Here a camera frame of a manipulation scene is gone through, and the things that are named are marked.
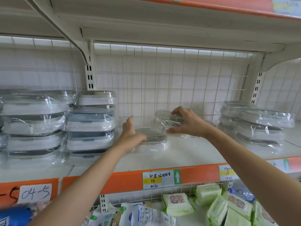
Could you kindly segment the person's right hand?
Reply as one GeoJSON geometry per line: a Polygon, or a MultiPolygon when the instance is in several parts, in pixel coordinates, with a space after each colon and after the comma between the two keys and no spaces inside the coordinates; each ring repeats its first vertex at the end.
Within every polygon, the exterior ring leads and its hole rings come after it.
{"type": "Polygon", "coordinates": [[[205,122],[190,109],[179,106],[172,111],[172,114],[182,115],[184,124],[178,127],[184,128],[187,135],[207,138],[209,134],[211,134],[211,132],[214,130],[214,127],[212,125],[205,122]]]}

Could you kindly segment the person's left hand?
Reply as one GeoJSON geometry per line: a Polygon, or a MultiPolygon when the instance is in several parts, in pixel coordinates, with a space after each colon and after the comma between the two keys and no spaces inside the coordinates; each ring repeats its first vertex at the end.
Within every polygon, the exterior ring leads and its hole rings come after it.
{"type": "Polygon", "coordinates": [[[147,136],[145,134],[137,134],[134,129],[134,135],[123,135],[121,133],[117,142],[114,144],[114,147],[116,147],[119,150],[122,150],[124,153],[128,153],[140,143],[145,142],[146,140],[147,136]]]}

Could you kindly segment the clear-wrapped lunch box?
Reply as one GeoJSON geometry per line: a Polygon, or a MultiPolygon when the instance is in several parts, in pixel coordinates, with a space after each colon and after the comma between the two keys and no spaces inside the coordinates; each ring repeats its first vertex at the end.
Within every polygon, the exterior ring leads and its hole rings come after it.
{"type": "Polygon", "coordinates": [[[184,124],[184,119],[180,114],[172,114],[171,111],[167,110],[158,110],[155,112],[155,118],[151,126],[152,130],[168,136],[187,138],[189,135],[176,133],[168,134],[166,131],[171,128],[176,128],[184,124]]]}
{"type": "Polygon", "coordinates": [[[151,128],[137,128],[135,132],[136,134],[145,134],[147,136],[146,141],[142,141],[133,149],[136,153],[161,152],[167,150],[170,146],[166,135],[157,133],[151,128]]]}

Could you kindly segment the person's right forearm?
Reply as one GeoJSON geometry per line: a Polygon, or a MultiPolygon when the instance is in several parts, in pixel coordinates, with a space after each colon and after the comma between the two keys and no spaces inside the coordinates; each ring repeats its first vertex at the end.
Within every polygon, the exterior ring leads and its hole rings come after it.
{"type": "Polygon", "coordinates": [[[279,226],[301,226],[301,183],[209,125],[205,138],[279,226]]]}

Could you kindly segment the person's left forearm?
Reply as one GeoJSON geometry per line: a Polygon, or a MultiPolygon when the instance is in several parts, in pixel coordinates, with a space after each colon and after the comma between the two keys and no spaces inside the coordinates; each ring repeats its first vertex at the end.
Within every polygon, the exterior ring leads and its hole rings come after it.
{"type": "Polygon", "coordinates": [[[126,142],[115,144],[28,226],[81,226],[117,163],[127,151],[126,142]]]}

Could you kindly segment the white shelf board orange edge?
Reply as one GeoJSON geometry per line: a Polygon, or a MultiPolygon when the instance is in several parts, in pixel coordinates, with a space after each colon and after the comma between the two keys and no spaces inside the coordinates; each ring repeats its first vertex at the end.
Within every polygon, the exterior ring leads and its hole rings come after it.
{"type": "MultiPolygon", "coordinates": [[[[161,152],[129,153],[120,159],[100,194],[143,190],[142,173],[180,169],[182,184],[220,181],[219,165],[226,164],[216,148],[203,138],[170,137],[161,152]]],[[[17,204],[24,185],[52,184],[51,199],[66,190],[93,162],[0,169],[0,208],[17,204]]]]}
{"type": "MultiPolygon", "coordinates": [[[[172,0],[51,0],[87,40],[278,52],[301,47],[301,19],[172,0]]],[[[63,36],[25,0],[0,0],[0,34],[63,36]]]]}

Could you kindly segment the white yellow green price label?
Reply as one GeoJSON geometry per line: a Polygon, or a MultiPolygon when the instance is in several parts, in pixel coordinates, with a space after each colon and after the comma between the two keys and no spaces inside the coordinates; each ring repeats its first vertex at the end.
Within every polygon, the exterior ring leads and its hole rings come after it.
{"type": "Polygon", "coordinates": [[[148,171],[142,173],[143,190],[181,185],[180,169],[148,171]]]}

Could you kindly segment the white slotted shelf upright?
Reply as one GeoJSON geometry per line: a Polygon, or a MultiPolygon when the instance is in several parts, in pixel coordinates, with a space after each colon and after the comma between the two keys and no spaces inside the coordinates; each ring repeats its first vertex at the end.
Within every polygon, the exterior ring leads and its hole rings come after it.
{"type": "Polygon", "coordinates": [[[261,71],[261,67],[265,58],[265,53],[257,54],[254,64],[253,76],[251,81],[251,104],[257,106],[261,88],[263,85],[265,72],[261,71]]]}
{"type": "Polygon", "coordinates": [[[86,56],[88,65],[85,67],[86,84],[88,91],[97,90],[97,72],[95,63],[95,46],[93,40],[88,40],[88,56],[86,56]]]}

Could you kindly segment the stack of wrapped white containers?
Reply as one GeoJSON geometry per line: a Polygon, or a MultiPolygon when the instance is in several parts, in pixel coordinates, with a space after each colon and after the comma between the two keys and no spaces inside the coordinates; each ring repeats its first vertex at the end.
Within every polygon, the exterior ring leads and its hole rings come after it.
{"type": "Polygon", "coordinates": [[[92,163],[117,135],[114,91],[0,91],[0,160],[12,168],[92,163]]]}
{"type": "Polygon", "coordinates": [[[295,114],[267,110],[242,101],[224,101],[218,128],[248,150],[282,151],[284,129],[295,127],[295,114]]]}

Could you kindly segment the white blue printed pouch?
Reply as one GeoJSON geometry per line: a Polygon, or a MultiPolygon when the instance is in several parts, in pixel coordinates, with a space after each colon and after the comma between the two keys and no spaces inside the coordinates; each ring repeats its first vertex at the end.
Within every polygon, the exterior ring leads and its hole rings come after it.
{"type": "Polygon", "coordinates": [[[132,208],[130,226],[177,226],[177,219],[145,205],[132,208]]]}

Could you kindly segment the white green printed pouch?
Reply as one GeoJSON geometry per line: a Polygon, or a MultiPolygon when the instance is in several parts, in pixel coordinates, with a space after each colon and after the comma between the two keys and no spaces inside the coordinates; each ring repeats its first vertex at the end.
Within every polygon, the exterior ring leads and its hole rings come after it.
{"type": "Polygon", "coordinates": [[[94,211],[87,226],[119,226],[123,211],[100,213],[94,211]]]}

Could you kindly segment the pile of green wipes packs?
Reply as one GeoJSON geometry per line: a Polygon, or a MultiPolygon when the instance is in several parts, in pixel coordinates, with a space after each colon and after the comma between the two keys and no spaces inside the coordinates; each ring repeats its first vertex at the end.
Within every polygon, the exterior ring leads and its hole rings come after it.
{"type": "Polygon", "coordinates": [[[221,184],[198,185],[195,195],[164,194],[163,212],[177,219],[177,226],[279,226],[255,199],[253,203],[229,193],[221,184]]]}

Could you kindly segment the handwritten white paper label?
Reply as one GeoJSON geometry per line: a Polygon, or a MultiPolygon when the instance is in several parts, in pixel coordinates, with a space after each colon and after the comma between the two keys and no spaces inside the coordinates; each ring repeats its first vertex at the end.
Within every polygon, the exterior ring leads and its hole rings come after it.
{"type": "Polygon", "coordinates": [[[49,202],[51,199],[52,184],[24,185],[19,189],[17,204],[49,202]]]}

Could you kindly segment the blue plastic packet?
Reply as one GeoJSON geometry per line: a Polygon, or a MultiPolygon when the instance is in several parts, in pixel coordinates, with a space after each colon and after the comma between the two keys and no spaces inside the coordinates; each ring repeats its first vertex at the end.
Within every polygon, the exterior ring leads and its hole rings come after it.
{"type": "Polygon", "coordinates": [[[27,226],[50,203],[37,202],[0,208],[0,226],[27,226]]]}

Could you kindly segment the pale yellow blue price label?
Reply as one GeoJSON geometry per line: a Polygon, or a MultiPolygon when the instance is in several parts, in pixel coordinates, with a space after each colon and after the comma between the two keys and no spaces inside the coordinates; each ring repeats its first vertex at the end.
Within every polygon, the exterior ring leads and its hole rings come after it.
{"type": "Polygon", "coordinates": [[[272,0],[276,14],[301,17],[301,0],[272,0]]]}

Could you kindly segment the white curved shelf bracket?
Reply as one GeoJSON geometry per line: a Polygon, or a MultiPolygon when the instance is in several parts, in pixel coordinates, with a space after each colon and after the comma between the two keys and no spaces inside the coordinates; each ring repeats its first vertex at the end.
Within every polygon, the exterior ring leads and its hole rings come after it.
{"type": "Polygon", "coordinates": [[[298,58],[301,58],[301,50],[298,49],[268,53],[263,58],[260,71],[266,72],[278,63],[298,58]]]}
{"type": "Polygon", "coordinates": [[[82,30],[73,22],[61,19],[54,13],[51,0],[25,0],[45,21],[74,45],[83,56],[86,65],[91,65],[91,42],[83,37],[82,30]]]}

